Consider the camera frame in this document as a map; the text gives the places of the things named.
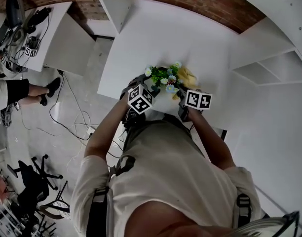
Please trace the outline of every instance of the yellow cloth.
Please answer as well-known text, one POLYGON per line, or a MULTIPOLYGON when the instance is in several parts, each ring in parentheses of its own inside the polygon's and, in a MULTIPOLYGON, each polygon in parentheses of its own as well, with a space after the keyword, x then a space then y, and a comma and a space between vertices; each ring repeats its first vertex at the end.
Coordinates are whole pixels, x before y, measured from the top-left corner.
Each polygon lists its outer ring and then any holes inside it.
MULTIPOLYGON (((193 90, 197 90, 199 88, 198 85, 196 84, 196 80, 197 80, 196 76, 194 76, 189 69, 185 67, 180 68, 177 72, 177 76, 178 79, 183 80, 183 85, 185 87, 193 90)), ((179 97, 177 96, 177 94, 174 94, 173 100, 178 100, 178 99, 179 97)))

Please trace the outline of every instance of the black shoe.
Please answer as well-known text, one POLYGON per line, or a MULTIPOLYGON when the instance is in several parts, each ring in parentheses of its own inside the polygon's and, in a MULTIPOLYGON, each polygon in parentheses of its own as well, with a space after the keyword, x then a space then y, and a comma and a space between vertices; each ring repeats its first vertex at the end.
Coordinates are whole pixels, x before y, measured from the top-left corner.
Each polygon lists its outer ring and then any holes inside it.
POLYGON ((48 84, 46 87, 49 89, 49 93, 47 94, 48 97, 53 97, 54 92, 60 87, 61 79, 60 77, 57 77, 55 80, 53 80, 50 84, 48 84))
POLYGON ((39 102, 42 106, 46 106, 48 104, 48 101, 46 99, 46 95, 41 95, 41 101, 39 102))

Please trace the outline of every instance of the white table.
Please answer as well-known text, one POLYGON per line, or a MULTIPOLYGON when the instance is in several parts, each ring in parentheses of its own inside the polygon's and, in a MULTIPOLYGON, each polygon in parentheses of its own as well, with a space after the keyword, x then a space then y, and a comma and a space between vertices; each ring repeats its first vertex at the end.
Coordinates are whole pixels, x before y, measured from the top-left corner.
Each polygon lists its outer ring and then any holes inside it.
MULTIPOLYGON (((84 74, 95 41, 67 14, 71 4, 72 2, 62 2, 25 11, 27 20, 37 10, 40 11, 45 7, 51 8, 48 30, 46 31, 48 25, 48 18, 46 18, 28 36, 36 36, 41 39, 45 34, 37 55, 35 57, 22 55, 18 60, 20 66, 38 72, 41 72, 44 67, 51 67, 81 76, 84 74)), ((19 48, 14 48, 11 55, 14 56, 19 48)), ((20 57, 22 52, 20 51, 16 58, 20 57)))
MULTIPOLYGON (((227 27, 194 12, 150 0, 134 0, 127 21, 109 53, 98 94, 119 99, 121 91, 147 65, 180 61, 197 77, 203 91, 213 94, 228 71, 228 46, 237 36, 227 27)), ((154 110, 178 116, 178 100, 163 88, 154 110)))

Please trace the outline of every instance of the gray floor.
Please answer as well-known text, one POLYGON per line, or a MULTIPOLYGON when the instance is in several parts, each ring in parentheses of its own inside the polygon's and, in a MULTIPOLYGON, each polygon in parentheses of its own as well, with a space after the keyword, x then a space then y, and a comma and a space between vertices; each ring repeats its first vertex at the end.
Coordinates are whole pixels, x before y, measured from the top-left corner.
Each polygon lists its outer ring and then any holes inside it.
MULTIPOLYGON (((116 99, 97 94, 99 81, 112 43, 111 40, 107 39, 98 39, 96 41, 83 77, 65 73, 81 110, 86 111, 90 116, 89 120, 87 114, 83 113, 86 124, 90 124, 93 127, 97 127, 117 102, 116 99)), ((37 85, 47 85, 57 76, 57 71, 53 69, 45 69, 42 73, 30 70, 24 73, 24 78, 28 78, 30 83, 37 85)), ((36 104, 23 106, 20 111, 14 110, 12 113, 12 124, 6 132, 0 126, 0 139, 5 141, 8 148, 4 155, 5 162, 0 163, 0 168, 2 167, 4 173, 7 173, 6 164, 10 164, 13 168, 16 168, 18 167, 18 160, 31 164, 31 157, 36 156, 38 159, 41 159, 44 154, 47 154, 49 155, 49 159, 46 160, 47 171, 51 174, 62 174, 64 176, 63 180, 57 180, 54 184, 60 188, 68 180, 68 186, 63 193, 63 197, 69 202, 76 183, 79 164, 83 157, 85 146, 50 118, 49 110, 55 103, 57 95, 58 92, 51 99, 48 99, 46 107, 36 104)), ((67 82, 64 83, 59 101, 51 113, 57 121, 70 127, 70 130, 74 133, 76 132, 74 128, 76 117, 78 116, 76 123, 84 123, 67 82)), ((87 126, 76 126, 77 135, 81 138, 87 138, 87 126)), ((122 134, 122 131, 123 127, 120 125, 115 135, 115 140, 121 147, 123 143, 118 140, 118 137, 122 134)), ((203 153, 206 154, 195 129, 192 130, 192 134, 194 141, 199 145, 203 153)), ((116 156, 121 154, 121 150, 115 143, 112 144, 110 152, 116 156)), ((117 163, 117 158, 111 155, 108 155, 107 159, 109 166, 117 163)), ((20 193, 24 188, 21 177, 19 176, 16 179, 10 173, 8 175, 10 175, 11 182, 16 191, 20 193)), ((57 192, 50 190, 50 196, 41 204, 54 200, 56 194, 57 192)), ((55 234, 57 236, 77 236, 70 220, 57 220, 56 223, 57 230, 55 234)))

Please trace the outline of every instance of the shirt sleeve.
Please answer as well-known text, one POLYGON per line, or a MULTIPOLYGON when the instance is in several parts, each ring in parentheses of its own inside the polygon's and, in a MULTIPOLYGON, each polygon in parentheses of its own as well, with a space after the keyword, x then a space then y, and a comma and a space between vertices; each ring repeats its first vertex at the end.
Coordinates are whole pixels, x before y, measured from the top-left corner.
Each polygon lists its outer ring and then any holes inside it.
POLYGON ((238 191, 249 196, 252 207, 251 221, 261 219, 262 209, 251 172, 243 167, 230 167, 224 171, 238 191))
POLYGON ((102 158, 87 156, 82 160, 70 203, 71 219, 79 236, 86 236, 94 192, 107 185, 108 177, 108 167, 102 158))

